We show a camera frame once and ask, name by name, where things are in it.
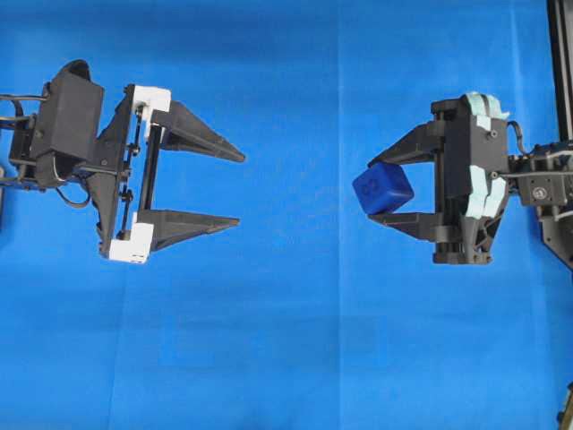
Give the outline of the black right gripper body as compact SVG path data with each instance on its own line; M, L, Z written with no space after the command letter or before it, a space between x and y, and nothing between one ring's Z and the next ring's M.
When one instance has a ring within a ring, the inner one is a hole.
M452 239L436 245L433 261L488 264L509 198L502 177L509 171L509 114L493 95L476 91L435 102L432 112L445 121L440 210L453 228Z

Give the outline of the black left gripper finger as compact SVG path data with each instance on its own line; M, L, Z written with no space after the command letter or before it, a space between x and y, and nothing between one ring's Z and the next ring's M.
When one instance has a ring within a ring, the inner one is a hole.
M148 256L168 246L236 227L240 220L184 211L139 210L136 255Z
M189 151L209 157L244 162L245 156L224 137L211 130L187 107L176 100L168 112L154 110L152 123L165 129L160 148L165 151Z

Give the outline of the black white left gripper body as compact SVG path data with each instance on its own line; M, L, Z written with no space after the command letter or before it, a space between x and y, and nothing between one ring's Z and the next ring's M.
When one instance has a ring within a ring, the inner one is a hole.
M130 84L124 89L124 98L115 108L110 124L95 142L94 160L96 169L87 178L87 189L98 211L97 232L99 252L117 262L145 263L151 248L154 226L139 222L133 216L129 229L122 229L122 236L115 236L117 210L120 201L129 203L132 195L127 187L131 175L131 158L138 145L128 144L130 123L137 116L137 131L150 137L151 117L156 111L167 113L171 103L171 91L153 86Z

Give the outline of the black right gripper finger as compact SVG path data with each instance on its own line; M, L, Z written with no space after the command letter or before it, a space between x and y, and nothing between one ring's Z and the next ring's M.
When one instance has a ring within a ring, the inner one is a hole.
M416 239L432 243L448 242L448 226L444 224L442 213L377 213L369 215L368 218Z
M435 155L442 150L445 125L445 121L430 121L418 125L372 159L368 167L379 162L404 165L434 161Z

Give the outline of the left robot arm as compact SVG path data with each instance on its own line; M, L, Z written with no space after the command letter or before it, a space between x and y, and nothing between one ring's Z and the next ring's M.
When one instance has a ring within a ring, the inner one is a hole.
M12 98L13 132L7 187L45 192L77 183L98 211L100 254L112 261L145 263L150 253L197 236L235 227L236 218L152 209L160 151L189 151L234 162L244 155L215 133L170 90L130 84L107 128L98 121L102 87L69 73L46 85L39 112L24 115Z

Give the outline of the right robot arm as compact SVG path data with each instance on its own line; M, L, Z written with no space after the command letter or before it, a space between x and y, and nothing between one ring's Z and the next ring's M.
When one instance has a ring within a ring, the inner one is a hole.
M372 159L354 187L367 216L434 243L441 264L488 264L509 197L534 208L543 243L572 264L572 143L508 152L508 130L523 134L492 95L468 92L432 103L433 119ZM413 189L404 165L434 165L435 209L401 212Z

